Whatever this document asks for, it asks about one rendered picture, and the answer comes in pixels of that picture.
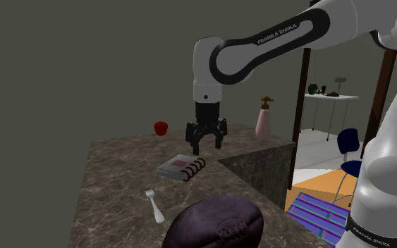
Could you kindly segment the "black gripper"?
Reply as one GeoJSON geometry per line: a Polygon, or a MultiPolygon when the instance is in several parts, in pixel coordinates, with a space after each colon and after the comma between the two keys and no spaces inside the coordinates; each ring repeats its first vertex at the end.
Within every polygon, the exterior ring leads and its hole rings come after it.
{"type": "Polygon", "coordinates": [[[196,123],[187,123],[185,141],[193,148],[193,154],[200,152],[199,143],[205,136],[205,130],[215,136],[215,148],[220,149],[224,137],[228,134],[225,118],[219,117],[220,103],[195,103],[196,123]]]}

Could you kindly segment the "grey spiral notebook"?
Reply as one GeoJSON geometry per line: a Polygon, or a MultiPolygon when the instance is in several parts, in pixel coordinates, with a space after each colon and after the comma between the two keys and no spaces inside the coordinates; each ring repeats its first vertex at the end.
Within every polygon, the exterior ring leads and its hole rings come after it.
{"type": "Polygon", "coordinates": [[[201,157],[178,154],[158,166],[156,172],[158,175],[187,182],[206,165],[206,161],[201,157]]]}

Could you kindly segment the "red apple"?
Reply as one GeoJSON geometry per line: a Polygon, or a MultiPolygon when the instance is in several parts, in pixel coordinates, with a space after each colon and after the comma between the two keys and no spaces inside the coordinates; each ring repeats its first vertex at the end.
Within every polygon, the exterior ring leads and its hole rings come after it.
{"type": "Polygon", "coordinates": [[[169,126],[164,121],[157,121],[154,124],[154,131],[158,136],[164,136],[167,133],[169,126]]]}

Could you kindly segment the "pink soap dispenser bottle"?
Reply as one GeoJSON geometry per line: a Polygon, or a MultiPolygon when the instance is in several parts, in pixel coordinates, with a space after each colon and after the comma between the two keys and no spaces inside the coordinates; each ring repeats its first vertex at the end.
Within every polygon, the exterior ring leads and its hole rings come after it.
{"type": "Polygon", "coordinates": [[[256,137],[268,137],[270,129],[269,102],[274,101],[268,96],[261,98],[263,101],[255,128],[256,137]]]}

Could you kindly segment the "dark purple rugby ball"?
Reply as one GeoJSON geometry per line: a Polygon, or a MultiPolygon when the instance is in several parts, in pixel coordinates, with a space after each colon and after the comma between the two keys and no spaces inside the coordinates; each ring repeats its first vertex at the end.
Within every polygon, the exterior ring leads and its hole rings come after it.
{"type": "Polygon", "coordinates": [[[258,248],[263,229],[262,212],[251,201],[216,195],[180,212],[161,248],[258,248]]]}

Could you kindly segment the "white fork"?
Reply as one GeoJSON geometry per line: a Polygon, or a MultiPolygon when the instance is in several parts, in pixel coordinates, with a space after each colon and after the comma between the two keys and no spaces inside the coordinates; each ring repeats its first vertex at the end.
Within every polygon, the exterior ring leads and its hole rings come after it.
{"type": "Polygon", "coordinates": [[[153,208],[153,212],[154,212],[154,219],[155,219],[156,223],[157,224],[162,224],[165,221],[165,217],[162,214],[162,212],[159,210],[159,208],[156,205],[156,203],[154,202],[154,191],[153,190],[146,190],[145,194],[149,198],[149,200],[150,200],[150,202],[152,204],[152,208],[153,208]]]}

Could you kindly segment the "white table with items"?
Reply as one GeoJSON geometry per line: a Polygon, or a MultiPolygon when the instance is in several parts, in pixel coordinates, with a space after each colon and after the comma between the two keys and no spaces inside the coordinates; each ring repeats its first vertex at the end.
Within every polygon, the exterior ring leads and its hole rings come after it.
{"type": "Polygon", "coordinates": [[[317,111],[318,111],[318,107],[319,107],[319,100],[329,100],[329,101],[333,101],[332,107],[331,107],[331,113],[330,113],[330,119],[329,119],[329,128],[328,128],[328,132],[326,135],[326,141],[329,141],[329,136],[331,134],[331,125],[332,125],[332,120],[334,117],[334,109],[335,109],[335,104],[337,101],[344,101],[346,103],[346,107],[345,107],[345,111],[343,114],[343,121],[342,121],[342,126],[341,129],[344,129],[344,124],[345,124],[345,120],[346,120],[346,114],[347,114],[347,110],[348,110],[348,103],[350,100],[357,100],[359,99],[358,96],[353,96],[353,95],[343,95],[340,93],[340,89],[341,89],[341,84],[346,82],[347,78],[346,77],[336,77],[334,79],[334,82],[338,84],[338,88],[335,92],[330,92],[327,93],[326,92],[326,86],[323,85],[321,86],[320,90],[317,91],[313,91],[312,93],[306,93],[304,95],[304,97],[306,99],[315,99],[316,100],[316,104],[315,104],[315,108],[314,108],[314,117],[313,117],[313,121],[312,121],[312,131],[314,131],[315,128],[315,124],[316,124],[316,119],[317,119],[317,111]]]}

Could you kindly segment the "purple striped rug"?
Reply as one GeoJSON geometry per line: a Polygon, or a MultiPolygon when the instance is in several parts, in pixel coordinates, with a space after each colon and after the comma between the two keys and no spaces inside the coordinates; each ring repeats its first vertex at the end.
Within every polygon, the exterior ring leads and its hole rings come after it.
{"type": "Polygon", "coordinates": [[[348,209],[301,192],[286,213],[335,248],[345,232],[349,212],[348,209]]]}

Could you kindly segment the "blue chair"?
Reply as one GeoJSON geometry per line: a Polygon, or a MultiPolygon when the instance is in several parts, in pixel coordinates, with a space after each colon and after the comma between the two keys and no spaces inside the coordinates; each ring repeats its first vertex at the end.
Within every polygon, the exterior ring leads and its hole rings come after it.
{"type": "Polygon", "coordinates": [[[338,197],[338,193],[340,192],[342,184],[346,179],[347,175],[353,176],[354,178],[356,178],[356,180],[358,180],[359,178],[362,161],[348,159],[348,154],[350,152],[358,151],[358,149],[360,148],[358,131],[355,128],[347,128],[342,130],[337,136],[337,145],[340,153],[343,155],[343,163],[341,164],[341,170],[344,172],[344,175],[339,183],[337,191],[334,195],[334,199],[331,201],[331,203],[335,204],[335,202],[339,199],[350,197],[348,206],[351,207],[353,203],[355,191],[357,188],[357,184],[355,184],[352,194],[345,194],[342,197],[338,197]]]}

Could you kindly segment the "dark brown door frame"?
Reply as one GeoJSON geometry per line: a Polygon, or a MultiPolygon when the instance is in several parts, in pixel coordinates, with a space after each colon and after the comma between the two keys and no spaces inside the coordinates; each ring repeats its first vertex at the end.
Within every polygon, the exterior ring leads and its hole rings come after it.
{"type": "MultiPolygon", "coordinates": [[[[391,76],[393,73],[393,67],[396,61],[397,50],[387,49],[385,46],[382,45],[379,45],[379,47],[384,49],[384,56],[381,63],[379,78],[374,93],[374,99],[372,102],[371,112],[369,115],[369,120],[367,124],[365,139],[363,142],[363,148],[361,151],[360,158],[363,157],[367,143],[376,136],[376,133],[379,129],[379,125],[381,123],[381,115],[384,110],[384,104],[386,101],[386,96],[389,89],[391,76]]],[[[303,59],[302,59],[302,66],[300,71],[300,82],[298,87],[298,96],[297,96],[297,104],[295,110],[295,119],[294,119],[293,136],[292,136],[292,141],[295,143],[298,143],[300,127],[303,119],[303,106],[305,99],[305,89],[307,84],[308,70],[310,66],[311,51],[312,50],[309,48],[303,49],[303,59]]]]}

